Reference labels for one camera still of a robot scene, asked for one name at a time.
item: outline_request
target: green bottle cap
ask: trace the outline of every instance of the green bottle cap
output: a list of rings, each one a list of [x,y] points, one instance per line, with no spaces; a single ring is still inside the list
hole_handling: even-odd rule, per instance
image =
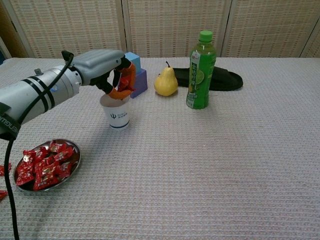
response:
[[[212,41],[212,31],[203,30],[199,34],[199,41],[210,43]]]

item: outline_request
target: bottle label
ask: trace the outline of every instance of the bottle label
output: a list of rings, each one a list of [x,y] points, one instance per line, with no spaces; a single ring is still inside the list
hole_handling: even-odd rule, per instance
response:
[[[186,105],[192,109],[203,109],[209,102],[209,87],[216,58],[194,51],[190,57],[189,88]]]

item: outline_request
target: black cable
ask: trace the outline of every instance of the black cable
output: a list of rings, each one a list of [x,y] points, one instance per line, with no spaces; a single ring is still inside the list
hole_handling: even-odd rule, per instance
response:
[[[69,59],[68,59],[67,63],[64,65],[64,67],[62,68],[61,72],[54,78],[52,83],[50,83],[50,85],[47,86],[46,89],[41,94],[39,94],[38,97],[36,97],[29,104],[29,106],[24,110],[24,112],[22,113],[22,115],[18,119],[18,123],[19,124],[22,124],[22,122],[25,120],[25,118],[28,115],[28,113],[30,112],[30,110],[37,104],[37,102],[43,96],[45,96],[50,91],[50,89],[59,81],[61,76],[68,69],[68,67],[70,66],[72,60],[74,59],[74,55],[72,53],[70,53],[70,52],[68,52],[68,53],[69,53],[69,55],[68,55]],[[14,194],[12,192],[12,188],[11,188],[11,184],[10,184],[9,168],[8,168],[9,167],[10,153],[11,153],[11,149],[12,149],[12,146],[14,144],[14,141],[15,141],[15,138],[11,137],[10,140],[9,140],[8,146],[6,148],[5,157],[4,157],[4,180],[5,180],[5,186],[6,186],[6,189],[7,189],[7,192],[8,192],[10,206],[11,206],[12,226],[13,226],[14,239],[15,240],[19,240],[16,205],[15,205]]]

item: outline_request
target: robotic arm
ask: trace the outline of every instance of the robotic arm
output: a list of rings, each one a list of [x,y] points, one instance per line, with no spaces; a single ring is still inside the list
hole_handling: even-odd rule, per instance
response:
[[[17,120],[29,104],[53,82],[63,67],[59,65],[45,72],[36,69],[34,76],[0,89],[0,139],[8,140],[10,136],[17,136],[20,129]],[[107,79],[112,70],[114,79],[111,85]],[[97,49],[76,56],[59,81],[27,114],[22,124],[72,98],[79,93],[80,86],[95,85],[110,97],[123,99],[133,91],[135,75],[135,66],[120,50]],[[129,83],[124,90],[117,91],[115,87],[120,76],[129,78]]]

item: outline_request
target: purple block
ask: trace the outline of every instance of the purple block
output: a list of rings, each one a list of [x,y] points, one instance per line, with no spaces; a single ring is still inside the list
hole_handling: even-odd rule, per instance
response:
[[[130,95],[132,99],[139,96],[145,90],[148,89],[147,71],[145,69],[141,68],[141,72],[135,75],[135,82],[134,82],[133,88],[135,89],[135,91]]]

